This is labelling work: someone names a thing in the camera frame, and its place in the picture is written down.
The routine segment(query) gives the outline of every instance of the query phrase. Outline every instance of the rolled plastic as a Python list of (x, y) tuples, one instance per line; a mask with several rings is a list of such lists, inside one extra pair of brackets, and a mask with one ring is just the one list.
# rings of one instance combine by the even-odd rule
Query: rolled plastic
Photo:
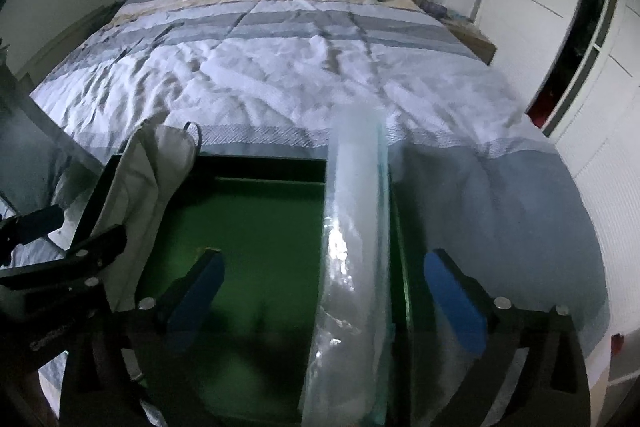
[(369, 415), (386, 372), (389, 332), (388, 167), (382, 114), (346, 106), (327, 157), (316, 324), (302, 426), (354, 425)]

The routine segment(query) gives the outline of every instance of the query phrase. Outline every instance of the dark opening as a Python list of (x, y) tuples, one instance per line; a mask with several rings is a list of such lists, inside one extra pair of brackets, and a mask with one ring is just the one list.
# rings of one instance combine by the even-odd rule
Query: dark opening
[(571, 83), (598, 25), (605, 0), (582, 0), (574, 26), (564, 44), (558, 61), (542, 86), (538, 97), (527, 112), (537, 127), (542, 127)]

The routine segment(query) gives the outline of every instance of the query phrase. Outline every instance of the black metal bracket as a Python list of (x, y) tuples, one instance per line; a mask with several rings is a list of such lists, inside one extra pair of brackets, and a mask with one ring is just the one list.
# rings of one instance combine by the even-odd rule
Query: black metal bracket
[[(169, 425), (220, 425), (191, 388), (176, 355), (185, 347), (185, 337), (179, 337), (175, 349), (170, 335), (199, 328), (223, 275), (222, 254), (207, 250), (158, 302), (149, 299), (137, 310), (92, 318), (69, 350), (60, 426), (148, 425), (141, 398), (158, 407)], [(133, 349), (147, 390), (130, 381), (122, 348)]]
[(465, 276), (444, 250), (432, 254), (438, 256), (465, 298), (485, 318), (488, 335), (481, 356), (433, 425), (480, 426), (504, 383), (516, 350), (527, 347), (529, 352), (516, 389), (502, 419), (494, 425), (588, 427), (589, 384), (568, 311), (562, 307), (549, 312), (527, 311), (508, 299), (493, 299), (477, 280)]
[(24, 216), (0, 216), (0, 264), (11, 263), (11, 254), (18, 245), (26, 245), (49, 232), (59, 229), (65, 214), (57, 206), (48, 206)]
[(36, 371), (68, 349), (88, 317), (110, 311), (96, 276), (126, 242), (114, 225), (64, 259), (0, 271), (0, 381)]

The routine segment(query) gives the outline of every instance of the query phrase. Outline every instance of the nightstand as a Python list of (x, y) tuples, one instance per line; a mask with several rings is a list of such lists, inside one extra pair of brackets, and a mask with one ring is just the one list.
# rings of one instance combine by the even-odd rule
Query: nightstand
[(440, 21), (453, 36), (469, 48), (487, 66), (494, 58), (496, 47), (478, 28), (469, 22), (443, 19)]

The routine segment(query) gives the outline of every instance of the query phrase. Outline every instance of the metal bolt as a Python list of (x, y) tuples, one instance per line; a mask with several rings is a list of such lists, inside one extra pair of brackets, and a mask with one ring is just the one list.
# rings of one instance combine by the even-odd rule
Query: metal bolt
[(511, 308), (511, 301), (507, 297), (496, 297), (494, 304), (499, 310), (508, 310)]
[(156, 300), (153, 297), (145, 297), (138, 303), (139, 310), (150, 310), (156, 305)]

